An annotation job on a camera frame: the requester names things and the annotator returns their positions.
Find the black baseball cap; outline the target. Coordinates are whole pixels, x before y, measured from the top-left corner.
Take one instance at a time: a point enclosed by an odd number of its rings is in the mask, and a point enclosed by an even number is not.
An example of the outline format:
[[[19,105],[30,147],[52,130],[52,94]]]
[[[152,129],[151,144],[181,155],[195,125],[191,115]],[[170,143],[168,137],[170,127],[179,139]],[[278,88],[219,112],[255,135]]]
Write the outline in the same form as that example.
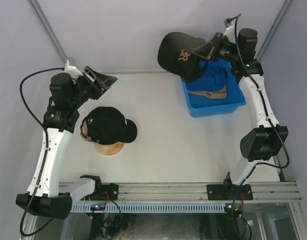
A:
[[[132,120],[125,118],[114,107],[96,107],[82,120],[82,123],[84,121],[87,123],[88,137],[98,141],[100,145],[132,143],[138,135],[136,124]]]

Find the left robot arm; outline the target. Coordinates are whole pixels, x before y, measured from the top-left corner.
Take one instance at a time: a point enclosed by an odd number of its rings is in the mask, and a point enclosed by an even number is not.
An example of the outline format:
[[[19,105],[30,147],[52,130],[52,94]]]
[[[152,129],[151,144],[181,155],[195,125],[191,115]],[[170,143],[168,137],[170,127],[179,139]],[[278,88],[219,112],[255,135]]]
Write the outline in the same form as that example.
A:
[[[50,80],[51,96],[40,126],[42,145],[37,166],[26,193],[16,204],[25,213],[51,219],[65,219],[73,204],[85,197],[98,200],[103,195],[99,176],[82,175],[64,191],[59,180],[67,146],[79,119],[79,108],[88,100],[98,100],[117,81],[115,76],[98,73],[88,66],[83,72],[60,68]]]

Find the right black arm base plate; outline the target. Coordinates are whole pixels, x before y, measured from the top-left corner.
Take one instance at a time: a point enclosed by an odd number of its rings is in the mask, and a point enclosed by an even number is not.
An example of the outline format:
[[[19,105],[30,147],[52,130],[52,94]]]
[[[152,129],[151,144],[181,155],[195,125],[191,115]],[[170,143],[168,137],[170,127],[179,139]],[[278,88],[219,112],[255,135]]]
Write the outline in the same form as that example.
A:
[[[208,200],[210,201],[224,201],[224,200],[244,200],[252,201],[254,199],[252,188],[249,184],[238,185],[224,185],[224,184],[208,184],[206,186]]]

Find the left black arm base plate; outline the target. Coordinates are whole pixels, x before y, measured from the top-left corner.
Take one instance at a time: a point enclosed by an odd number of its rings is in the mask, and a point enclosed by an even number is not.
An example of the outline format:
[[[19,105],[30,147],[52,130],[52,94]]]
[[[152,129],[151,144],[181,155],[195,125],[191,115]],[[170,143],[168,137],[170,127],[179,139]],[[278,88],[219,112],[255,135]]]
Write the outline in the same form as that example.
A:
[[[93,195],[116,201],[119,196],[119,185],[115,183],[102,184]]]

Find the beige baseball cap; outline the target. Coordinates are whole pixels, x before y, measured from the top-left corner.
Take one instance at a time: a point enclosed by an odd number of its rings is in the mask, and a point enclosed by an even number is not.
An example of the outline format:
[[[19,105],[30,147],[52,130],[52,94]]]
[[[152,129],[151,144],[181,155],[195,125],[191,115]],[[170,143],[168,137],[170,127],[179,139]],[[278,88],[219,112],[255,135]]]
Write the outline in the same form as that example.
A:
[[[80,136],[81,136],[81,137],[83,138],[83,140],[86,141],[86,142],[91,142],[91,143],[93,143],[93,144],[99,144],[99,141],[98,141],[98,140],[92,140],[91,137],[85,136],[85,135],[83,135],[82,133],[80,134]]]

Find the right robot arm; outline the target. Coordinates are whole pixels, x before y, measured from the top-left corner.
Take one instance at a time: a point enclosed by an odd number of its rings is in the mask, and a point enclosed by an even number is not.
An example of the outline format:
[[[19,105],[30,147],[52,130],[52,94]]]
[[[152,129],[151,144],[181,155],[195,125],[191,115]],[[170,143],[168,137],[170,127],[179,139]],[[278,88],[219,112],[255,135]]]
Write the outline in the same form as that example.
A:
[[[243,28],[234,37],[235,41],[231,42],[225,33],[217,32],[206,44],[192,50],[193,54],[208,63],[218,60],[229,62],[231,72],[251,106],[252,129],[239,144],[242,157],[223,181],[223,194],[230,200],[241,194],[257,167],[264,165],[284,169],[288,166],[287,163],[280,166],[269,161],[280,150],[286,150],[284,142],[289,134],[288,128],[280,125],[272,111],[265,89],[263,68],[255,59],[257,31]]]

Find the wooden hat stand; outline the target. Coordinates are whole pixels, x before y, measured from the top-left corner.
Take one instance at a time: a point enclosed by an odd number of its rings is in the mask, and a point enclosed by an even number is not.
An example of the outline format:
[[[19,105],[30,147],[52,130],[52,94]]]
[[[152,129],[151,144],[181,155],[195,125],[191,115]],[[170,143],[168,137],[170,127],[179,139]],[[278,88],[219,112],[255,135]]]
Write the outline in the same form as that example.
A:
[[[113,156],[118,154],[123,148],[124,148],[124,143],[122,142],[117,142],[115,144],[111,145],[103,145],[103,144],[95,144],[95,148],[97,151],[105,156]]]

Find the black cap gold logo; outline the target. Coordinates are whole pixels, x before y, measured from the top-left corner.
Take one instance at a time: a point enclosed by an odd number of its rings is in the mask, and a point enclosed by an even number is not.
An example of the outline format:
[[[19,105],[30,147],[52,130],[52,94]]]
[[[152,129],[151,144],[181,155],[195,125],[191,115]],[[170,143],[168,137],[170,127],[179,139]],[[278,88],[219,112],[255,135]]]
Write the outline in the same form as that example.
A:
[[[166,71],[178,75],[186,83],[193,83],[201,78],[208,63],[193,50],[205,45],[206,40],[182,32],[170,32],[162,40],[157,60]]]

